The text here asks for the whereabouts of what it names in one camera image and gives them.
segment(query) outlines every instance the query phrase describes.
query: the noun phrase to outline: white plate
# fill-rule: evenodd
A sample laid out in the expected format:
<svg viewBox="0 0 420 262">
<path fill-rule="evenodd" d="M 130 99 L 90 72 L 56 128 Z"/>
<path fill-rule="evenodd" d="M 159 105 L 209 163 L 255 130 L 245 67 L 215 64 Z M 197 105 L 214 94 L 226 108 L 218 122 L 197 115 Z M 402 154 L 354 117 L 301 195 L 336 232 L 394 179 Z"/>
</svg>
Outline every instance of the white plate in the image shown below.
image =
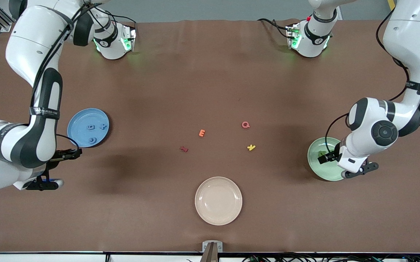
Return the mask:
<svg viewBox="0 0 420 262">
<path fill-rule="evenodd" d="M 195 193 L 195 208 L 208 224 L 226 225 L 238 217 L 242 209 L 242 194 L 230 179 L 209 178 Z"/>
</svg>

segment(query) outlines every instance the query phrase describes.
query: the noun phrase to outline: brown tablecloth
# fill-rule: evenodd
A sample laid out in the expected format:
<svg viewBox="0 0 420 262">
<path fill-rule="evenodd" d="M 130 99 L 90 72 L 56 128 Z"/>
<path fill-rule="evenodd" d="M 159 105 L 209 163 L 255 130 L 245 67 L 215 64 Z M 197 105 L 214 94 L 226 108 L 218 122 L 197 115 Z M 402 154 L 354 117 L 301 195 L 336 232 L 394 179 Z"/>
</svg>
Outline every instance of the brown tablecloth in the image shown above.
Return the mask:
<svg viewBox="0 0 420 262">
<path fill-rule="evenodd" d="M 213 239 L 226 251 L 420 252 L 420 129 L 371 157 L 380 169 L 366 176 L 322 181 L 306 161 L 309 144 L 353 103 L 403 88 L 377 26 L 338 22 L 314 59 L 256 21 L 140 24 L 135 52 L 116 61 L 66 44 L 58 132 L 90 107 L 108 113 L 112 130 L 51 172 L 61 189 L 0 190 L 0 251 L 193 251 Z M 5 61 L 8 37 L 0 119 L 25 123 L 31 88 Z M 330 134 L 348 129 L 340 121 Z M 195 210 L 197 187 L 213 176 L 243 194 L 226 226 Z"/>
</svg>

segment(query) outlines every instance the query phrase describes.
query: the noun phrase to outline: wire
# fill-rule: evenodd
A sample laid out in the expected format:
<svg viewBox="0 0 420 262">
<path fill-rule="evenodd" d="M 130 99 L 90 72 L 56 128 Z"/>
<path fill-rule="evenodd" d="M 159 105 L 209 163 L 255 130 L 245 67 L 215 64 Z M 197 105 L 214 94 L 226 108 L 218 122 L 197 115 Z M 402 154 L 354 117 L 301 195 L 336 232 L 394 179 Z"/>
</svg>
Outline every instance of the wire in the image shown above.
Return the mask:
<svg viewBox="0 0 420 262">
<path fill-rule="evenodd" d="M 279 29 L 286 29 L 286 28 L 280 27 L 279 25 L 277 25 L 277 24 L 273 23 L 272 21 L 270 21 L 270 20 L 268 20 L 268 19 L 266 19 L 266 18 L 260 18 L 260 19 L 258 19 L 257 21 L 265 21 L 265 22 L 270 23 L 270 25 L 272 25 L 272 26 L 274 26 L 274 27 L 278 27 Z"/>
<path fill-rule="evenodd" d="M 286 37 L 286 38 L 288 38 L 288 39 L 294 39 L 294 37 L 292 37 L 292 36 L 288 36 L 288 35 L 285 35 L 283 32 L 281 32 L 281 29 L 286 30 L 286 27 L 281 27 L 281 26 L 279 26 L 279 25 L 276 23 L 276 20 L 274 20 L 274 19 L 273 19 L 273 21 L 270 21 L 270 20 L 268 20 L 268 19 L 266 19 L 266 18 L 260 18 L 260 19 L 259 19 L 259 20 L 257 20 L 257 21 L 266 21 L 266 22 L 270 23 L 270 25 L 274 26 L 274 27 L 278 30 L 278 32 L 279 32 L 282 36 L 284 36 L 284 37 Z"/>
<path fill-rule="evenodd" d="M 279 254 L 272 254 L 270 255 L 275 262 L 288 262 L 286 258 L 290 258 L 290 262 L 294 260 L 298 260 L 299 262 L 317 262 L 317 260 L 308 255 L 308 254 L 302 254 L 302 253 L 295 253 L 295 252 L 287 252 L 287 253 L 279 253 Z M 259 254 L 249 254 L 249 257 L 245 257 L 242 262 L 246 262 L 248 259 L 250 259 L 250 262 L 272 262 L 272 260 L 268 259 L 268 257 L 265 257 L 263 255 Z"/>
<path fill-rule="evenodd" d="M 60 135 L 60 134 L 56 134 L 56 136 L 60 136 L 60 137 L 65 138 L 65 139 L 69 139 L 77 147 L 76 151 L 79 151 L 79 144 L 77 144 L 77 142 L 75 140 L 73 140 L 72 138 L 70 138 L 68 136 Z"/>
<path fill-rule="evenodd" d="M 102 25 L 99 21 L 98 21 L 98 19 L 95 17 L 95 15 L 93 15 L 93 13 L 92 13 L 92 11 L 91 10 L 89 10 L 89 12 L 90 12 L 90 15 L 93 17 L 93 19 L 95 19 L 95 21 L 104 29 L 104 30 L 106 30 L 106 25 Z"/>
<path fill-rule="evenodd" d="M 383 48 L 383 50 L 385 50 L 385 52 L 390 55 L 393 58 L 393 61 L 396 63 L 396 65 L 398 65 L 399 67 L 401 67 L 404 70 L 404 73 L 406 74 L 406 81 L 409 81 L 409 72 L 407 67 L 404 66 L 404 64 L 399 61 L 398 59 L 396 59 L 395 57 L 393 57 L 390 53 L 388 53 L 388 51 L 386 50 L 385 46 L 383 45 L 383 43 L 380 40 L 380 37 L 378 36 L 378 34 L 380 33 L 380 28 L 383 26 L 383 24 L 385 23 L 386 20 L 388 20 L 388 18 L 391 17 L 391 15 L 393 14 L 393 11 L 395 9 L 393 8 L 393 10 L 391 10 L 391 12 L 389 12 L 389 14 L 385 17 L 385 19 L 383 19 L 383 21 L 381 21 L 380 25 L 378 25 L 377 30 L 375 31 L 375 38 L 377 39 L 378 45 L 380 45 L 381 48 Z M 405 91 L 406 91 L 407 87 L 404 87 L 403 90 L 401 90 L 401 92 L 399 92 L 399 94 L 397 94 L 396 96 L 394 96 L 393 98 L 389 99 L 388 101 L 393 101 L 396 98 L 399 98 Z M 331 154 L 330 149 L 328 148 L 328 143 L 326 141 L 326 138 L 328 137 L 328 132 L 330 131 L 331 126 L 333 126 L 333 124 L 338 121 L 339 119 L 348 116 L 349 113 L 346 113 L 342 116 L 340 116 L 339 118 L 336 118 L 328 127 L 328 129 L 326 130 L 326 135 L 325 135 L 325 146 L 326 149 L 328 150 L 328 153 Z"/>
<path fill-rule="evenodd" d="M 85 4 L 82 5 L 77 10 L 77 12 L 75 12 L 74 16 L 72 17 L 72 21 L 73 22 L 76 22 L 82 15 L 84 15 L 86 12 L 88 12 L 92 8 L 97 7 L 98 5 L 101 5 L 101 3 L 94 4 L 91 7 L 88 7 L 86 10 L 83 10 L 83 8 L 86 5 Z M 60 35 L 58 36 L 58 38 L 56 39 L 56 41 L 54 42 L 54 44 L 51 46 L 50 50 L 48 51 L 47 55 L 43 59 L 42 64 L 38 68 L 38 72 L 37 72 L 37 74 L 35 76 L 35 81 L 34 81 L 33 88 L 32 88 L 32 98 L 30 100 L 30 106 L 34 106 L 34 102 L 35 102 L 35 91 L 37 90 L 38 84 L 40 83 L 40 80 L 42 78 L 43 73 L 45 72 L 45 68 L 48 66 L 48 63 L 51 61 L 51 59 L 53 58 L 53 56 L 55 56 L 56 52 L 61 47 L 62 43 L 60 43 L 60 40 L 63 38 L 63 36 L 65 35 L 65 33 L 67 33 L 68 30 L 69 30 L 69 25 L 67 25 L 64 28 L 64 30 L 60 33 Z"/>
<path fill-rule="evenodd" d="M 111 12 L 109 12 L 109 11 L 106 11 L 106 10 L 101 10 L 101 9 L 98 9 L 97 8 L 97 10 L 98 11 L 100 11 L 100 12 L 102 12 L 102 13 L 106 13 L 107 15 L 110 15 L 110 16 L 112 16 L 113 18 L 114 17 L 121 17 L 121 18 L 126 18 L 126 19 L 129 19 L 129 20 L 131 20 L 132 22 L 134 22 L 134 29 L 137 29 L 137 22 L 135 21 L 135 20 L 133 20 L 132 18 L 129 18 L 129 17 L 127 17 L 127 16 L 121 16 L 121 15 L 113 15 Z"/>
<path fill-rule="evenodd" d="M 380 45 L 380 47 L 385 50 L 385 52 L 390 55 L 390 53 L 388 53 L 388 51 L 386 50 L 385 46 L 383 45 L 383 43 L 380 40 L 380 37 L 378 36 L 378 34 L 380 33 L 380 28 L 383 26 L 383 24 L 385 23 L 386 20 L 388 20 L 388 18 L 391 17 L 391 14 L 393 13 L 395 9 L 393 8 L 393 10 L 391 10 L 391 12 L 389 12 L 389 14 L 385 17 L 385 19 L 383 19 L 383 21 L 381 21 L 380 25 L 378 25 L 377 31 L 375 32 L 375 38 L 377 39 L 378 45 Z M 390 55 L 393 58 L 393 61 L 396 63 L 396 65 L 398 65 L 399 67 L 401 67 L 404 70 L 404 73 L 406 74 L 406 81 L 409 81 L 409 72 L 407 67 L 404 66 L 404 64 L 399 61 L 398 59 L 396 59 L 395 57 L 393 57 L 392 55 Z M 403 88 L 403 90 L 396 95 L 395 97 L 391 98 L 389 101 L 393 101 L 396 98 L 400 97 L 404 91 L 406 91 L 406 87 Z"/>
<path fill-rule="evenodd" d="M 341 118 L 347 116 L 349 113 L 343 114 L 342 116 L 336 118 L 333 122 L 331 122 L 330 126 L 328 126 L 328 129 L 326 130 L 326 134 L 325 134 L 325 146 L 326 149 L 328 150 L 328 153 L 331 154 L 330 148 L 328 147 L 328 141 L 326 141 L 326 138 L 328 137 L 328 133 L 330 132 L 331 126 L 334 125 L 334 123 L 336 123 L 336 121 L 340 120 Z"/>
</svg>

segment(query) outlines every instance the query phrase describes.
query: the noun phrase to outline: green plate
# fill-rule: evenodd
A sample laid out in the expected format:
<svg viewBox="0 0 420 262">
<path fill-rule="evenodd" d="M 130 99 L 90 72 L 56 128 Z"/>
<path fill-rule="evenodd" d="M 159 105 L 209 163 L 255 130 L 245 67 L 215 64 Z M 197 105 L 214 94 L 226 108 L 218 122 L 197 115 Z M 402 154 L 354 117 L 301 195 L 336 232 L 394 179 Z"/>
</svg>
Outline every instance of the green plate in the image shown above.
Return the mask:
<svg viewBox="0 0 420 262">
<path fill-rule="evenodd" d="M 330 151 L 334 150 L 336 144 L 340 141 L 334 138 L 326 138 L 328 143 L 328 148 Z M 341 176 L 341 172 L 344 171 L 341 167 L 339 167 L 336 161 L 327 162 L 324 164 L 320 164 L 318 162 L 318 156 L 321 151 L 326 151 L 325 146 L 325 138 L 319 138 L 310 145 L 309 151 L 307 153 L 307 159 L 309 161 L 310 168 L 317 174 L 317 176 L 321 177 L 322 179 L 328 181 L 339 181 L 342 180 L 343 177 Z"/>
</svg>

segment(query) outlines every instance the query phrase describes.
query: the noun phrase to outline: plate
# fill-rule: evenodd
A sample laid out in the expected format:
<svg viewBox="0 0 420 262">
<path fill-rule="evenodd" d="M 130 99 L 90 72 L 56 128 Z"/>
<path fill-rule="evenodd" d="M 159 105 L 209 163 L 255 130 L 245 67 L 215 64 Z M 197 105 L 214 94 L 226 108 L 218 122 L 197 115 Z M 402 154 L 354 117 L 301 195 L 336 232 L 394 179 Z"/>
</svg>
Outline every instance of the plate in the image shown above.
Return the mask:
<svg viewBox="0 0 420 262">
<path fill-rule="evenodd" d="M 340 141 L 334 138 L 326 138 L 328 148 L 330 151 L 334 150 L 336 144 Z M 326 162 L 320 164 L 318 162 L 318 153 L 320 151 L 326 151 L 325 138 L 319 138 L 310 145 L 309 151 L 307 153 L 307 159 L 309 161 L 310 168 L 317 174 L 317 176 L 328 181 L 339 181 L 342 180 L 341 172 L 344 171 L 341 167 L 337 165 L 336 161 Z"/>
<path fill-rule="evenodd" d="M 69 121 L 67 136 L 80 147 L 91 147 L 99 144 L 109 129 L 110 120 L 105 112 L 97 108 L 87 108 L 75 114 Z"/>
<path fill-rule="evenodd" d="M 195 208 L 208 224 L 226 225 L 238 217 L 242 209 L 242 194 L 230 179 L 212 177 L 197 189 Z"/>
</svg>

